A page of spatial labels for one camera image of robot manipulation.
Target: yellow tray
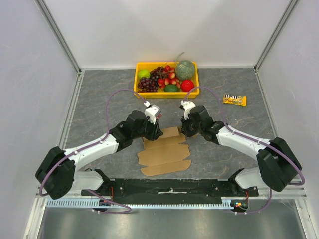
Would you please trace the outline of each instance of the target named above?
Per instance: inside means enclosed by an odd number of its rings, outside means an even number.
[[[195,74],[191,78],[191,80],[194,82],[194,85],[196,87],[196,86],[199,86],[197,64],[195,62],[193,62],[193,64],[195,65]],[[133,90],[136,92],[139,90],[138,83],[140,82],[140,80],[138,77],[138,72],[140,70],[147,69],[148,71],[152,71],[158,66],[165,66],[165,65],[169,65],[171,67],[176,68],[175,62],[139,62],[138,64],[136,64]],[[164,90],[159,88],[158,92],[147,92],[147,93],[141,92],[139,94],[143,96],[144,98],[184,98],[187,92],[183,92],[182,90],[180,90],[179,92],[165,92]],[[199,89],[196,89],[189,94],[188,98],[195,98],[198,95],[199,95]]]

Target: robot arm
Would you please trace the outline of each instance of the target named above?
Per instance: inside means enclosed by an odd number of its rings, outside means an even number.
[[[214,121],[204,106],[196,106],[191,101],[182,101],[181,108],[184,110],[181,132],[185,136],[192,137],[195,134],[201,134],[207,141],[234,148],[258,162],[256,168],[241,169],[235,173],[235,182],[240,188],[267,185],[280,192],[297,175],[296,170],[284,158],[265,145],[281,151],[301,170],[299,162],[283,139],[279,137],[274,140],[258,138],[237,131],[231,126],[226,127],[223,122]],[[255,139],[256,142],[239,136],[235,132]]]
[[[121,151],[130,146],[135,138],[145,137],[154,141],[160,137],[160,108],[148,102],[145,105],[145,113],[132,111],[126,121],[120,122],[110,130],[107,138],[105,134],[89,143],[66,150],[52,148],[35,175],[40,183],[59,160],[73,154],[48,177],[44,188],[50,197],[58,199],[69,191],[82,189],[97,190],[108,181],[105,174],[98,169],[91,172],[79,172],[79,169],[102,156]]]

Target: white wall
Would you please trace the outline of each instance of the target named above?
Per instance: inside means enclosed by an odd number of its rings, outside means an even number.
[[[253,66],[289,0],[46,0],[83,68]]]
[[[287,140],[306,178],[319,223],[319,1],[297,5],[260,69],[278,134]]]
[[[35,1],[0,2],[0,238],[20,239],[76,74]]]

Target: brown cardboard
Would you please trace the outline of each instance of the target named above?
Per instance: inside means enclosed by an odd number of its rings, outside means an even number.
[[[178,162],[172,162],[172,163],[165,163],[160,165],[155,165],[147,168],[142,168],[141,171],[146,176],[156,176],[166,173],[173,173],[173,172],[179,172],[184,171],[190,167],[191,160],[183,160]]]
[[[154,166],[182,161],[190,156],[187,144],[173,144],[165,147],[150,148],[138,153],[139,164]]]
[[[139,164],[148,166],[141,172],[146,176],[155,176],[186,170],[191,160],[189,146],[180,144],[186,141],[178,127],[162,129],[163,135],[156,141],[143,138],[144,151],[138,153]]]

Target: yellow candy bar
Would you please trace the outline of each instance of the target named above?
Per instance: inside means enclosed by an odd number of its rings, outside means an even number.
[[[231,96],[231,95],[225,94],[223,99],[224,104],[235,104],[239,106],[245,106],[246,102],[247,102],[246,96]]]

